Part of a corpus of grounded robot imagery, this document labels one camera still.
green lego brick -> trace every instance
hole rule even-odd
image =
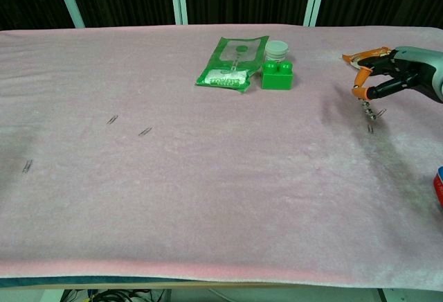
[[[262,65],[262,89],[291,89],[292,63],[266,61]]]

blue fabric edge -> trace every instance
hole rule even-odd
[[[174,283],[186,279],[150,278],[140,276],[49,276],[35,278],[0,278],[0,288],[34,285],[68,285],[91,283]]]

white container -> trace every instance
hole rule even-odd
[[[286,54],[289,51],[288,44],[283,41],[268,41],[264,47],[266,61],[281,62],[286,58]]]

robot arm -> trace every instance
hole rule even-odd
[[[360,69],[352,93],[357,98],[383,98],[403,89],[414,89],[443,103],[443,53],[415,47],[382,47],[343,59]],[[369,76],[390,75],[391,80],[375,87],[364,87]]]

green plastic bag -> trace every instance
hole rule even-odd
[[[263,63],[264,46],[269,37],[226,39],[222,37],[196,85],[224,87],[245,92],[249,78]]]

